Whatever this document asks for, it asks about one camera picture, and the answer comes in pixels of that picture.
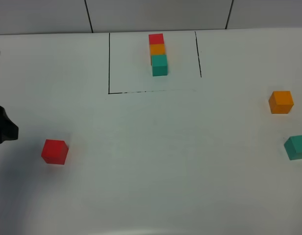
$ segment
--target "cube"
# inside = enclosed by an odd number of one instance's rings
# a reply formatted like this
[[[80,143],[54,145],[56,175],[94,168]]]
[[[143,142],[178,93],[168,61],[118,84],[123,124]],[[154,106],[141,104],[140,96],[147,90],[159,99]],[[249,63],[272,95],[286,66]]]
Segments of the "cube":
[[[48,164],[65,164],[68,147],[64,141],[46,140],[43,150],[42,158]]]
[[[149,35],[149,44],[164,44],[163,33],[150,34]]]
[[[152,75],[153,76],[166,76],[168,73],[167,57],[166,55],[153,55],[152,61]]]
[[[302,135],[291,136],[284,147],[290,160],[302,159]]]
[[[164,44],[152,44],[150,45],[150,58],[153,55],[165,55],[165,45]]]
[[[294,102],[290,91],[274,91],[269,99],[272,114],[287,114]]]

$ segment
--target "stack of blocks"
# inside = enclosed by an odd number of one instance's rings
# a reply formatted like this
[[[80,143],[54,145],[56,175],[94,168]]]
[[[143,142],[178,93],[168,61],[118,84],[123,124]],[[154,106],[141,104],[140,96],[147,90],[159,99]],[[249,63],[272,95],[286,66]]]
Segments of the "stack of blocks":
[[[152,75],[166,76],[168,74],[168,68],[163,34],[150,34],[149,45]]]

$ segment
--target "wall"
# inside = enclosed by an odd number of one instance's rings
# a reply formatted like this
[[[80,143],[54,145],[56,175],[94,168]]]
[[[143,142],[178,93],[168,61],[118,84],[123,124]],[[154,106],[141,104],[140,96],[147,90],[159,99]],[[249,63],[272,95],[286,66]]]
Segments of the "wall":
[[[94,32],[224,29],[231,0],[87,0]]]
[[[234,0],[228,28],[302,27],[302,0]]]
[[[89,33],[84,0],[0,0],[0,34]]]

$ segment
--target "table surface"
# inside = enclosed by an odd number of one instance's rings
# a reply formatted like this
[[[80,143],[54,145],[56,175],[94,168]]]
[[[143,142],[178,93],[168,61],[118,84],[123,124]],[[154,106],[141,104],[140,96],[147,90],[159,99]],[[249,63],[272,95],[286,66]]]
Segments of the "table surface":
[[[0,36],[20,130],[0,145],[0,234],[302,234],[302,160],[283,147],[302,134],[302,29],[164,32],[167,77],[147,38]],[[64,166],[45,139],[69,145]]]

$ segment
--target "green cube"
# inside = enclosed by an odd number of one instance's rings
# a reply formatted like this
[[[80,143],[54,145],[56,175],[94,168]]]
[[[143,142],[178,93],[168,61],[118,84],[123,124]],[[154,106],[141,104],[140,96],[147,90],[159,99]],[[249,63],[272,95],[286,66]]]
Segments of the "green cube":
[[[302,159],[302,135],[291,136],[284,147],[290,160]]]
[[[168,73],[166,55],[153,55],[151,59],[152,59],[152,75],[166,76]]]

